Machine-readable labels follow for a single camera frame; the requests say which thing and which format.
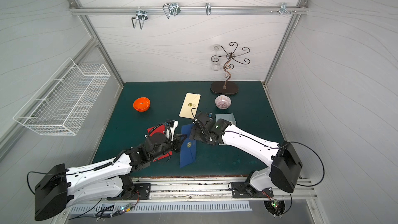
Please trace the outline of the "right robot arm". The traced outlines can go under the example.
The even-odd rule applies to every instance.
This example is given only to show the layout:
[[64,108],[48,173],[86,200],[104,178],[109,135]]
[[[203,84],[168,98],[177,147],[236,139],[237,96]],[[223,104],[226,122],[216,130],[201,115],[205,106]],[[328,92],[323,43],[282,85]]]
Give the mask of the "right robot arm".
[[259,194],[273,196],[272,188],[293,193],[303,164],[292,144],[279,144],[254,136],[233,123],[211,114],[198,113],[193,117],[192,135],[209,145],[228,145],[238,148],[262,161],[266,168],[249,173],[242,186],[233,188],[254,198]]

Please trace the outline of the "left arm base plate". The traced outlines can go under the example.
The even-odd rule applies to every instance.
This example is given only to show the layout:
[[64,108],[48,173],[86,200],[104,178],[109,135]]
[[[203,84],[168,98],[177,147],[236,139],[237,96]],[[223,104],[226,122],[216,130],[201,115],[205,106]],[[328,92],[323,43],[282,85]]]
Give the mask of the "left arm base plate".
[[115,197],[107,197],[108,201],[133,201],[133,200],[148,200],[151,190],[150,183],[133,184]]

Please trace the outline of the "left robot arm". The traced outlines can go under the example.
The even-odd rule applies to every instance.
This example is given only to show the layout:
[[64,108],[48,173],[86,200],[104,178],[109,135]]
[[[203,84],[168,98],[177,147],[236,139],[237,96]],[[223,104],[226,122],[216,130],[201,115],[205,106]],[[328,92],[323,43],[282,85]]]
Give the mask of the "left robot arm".
[[161,156],[180,151],[185,134],[155,133],[137,147],[88,166],[66,168],[58,164],[43,174],[33,188],[36,221],[55,217],[77,203],[110,198],[130,200],[135,193],[131,173],[143,170]]

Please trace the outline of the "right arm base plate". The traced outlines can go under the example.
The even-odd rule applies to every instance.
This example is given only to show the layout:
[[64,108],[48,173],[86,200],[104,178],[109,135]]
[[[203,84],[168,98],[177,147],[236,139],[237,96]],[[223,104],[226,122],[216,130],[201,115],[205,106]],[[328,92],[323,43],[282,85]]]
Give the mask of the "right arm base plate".
[[242,181],[234,181],[228,184],[229,190],[232,192],[234,199],[243,198],[273,198],[272,188],[265,188],[262,191],[254,189],[251,185]]

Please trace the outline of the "dark blue envelope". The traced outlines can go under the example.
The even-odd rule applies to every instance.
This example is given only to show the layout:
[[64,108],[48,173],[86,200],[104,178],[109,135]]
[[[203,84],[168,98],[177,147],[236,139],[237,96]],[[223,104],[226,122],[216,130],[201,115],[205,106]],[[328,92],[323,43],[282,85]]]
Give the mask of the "dark blue envelope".
[[196,160],[197,141],[191,138],[191,131],[193,127],[194,124],[188,124],[181,127],[182,135],[184,135],[184,141],[180,149],[180,168],[188,166]]

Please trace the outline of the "light blue envelope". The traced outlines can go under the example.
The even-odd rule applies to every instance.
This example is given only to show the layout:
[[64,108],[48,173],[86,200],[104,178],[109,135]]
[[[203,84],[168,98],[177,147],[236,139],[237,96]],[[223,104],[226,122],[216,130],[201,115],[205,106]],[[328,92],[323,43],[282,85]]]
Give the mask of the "light blue envelope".
[[236,119],[235,119],[233,113],[216,114],[216,120],[218,121],[219,119],[224,119],[226,121],[229,121],[231,124],[236,125]]

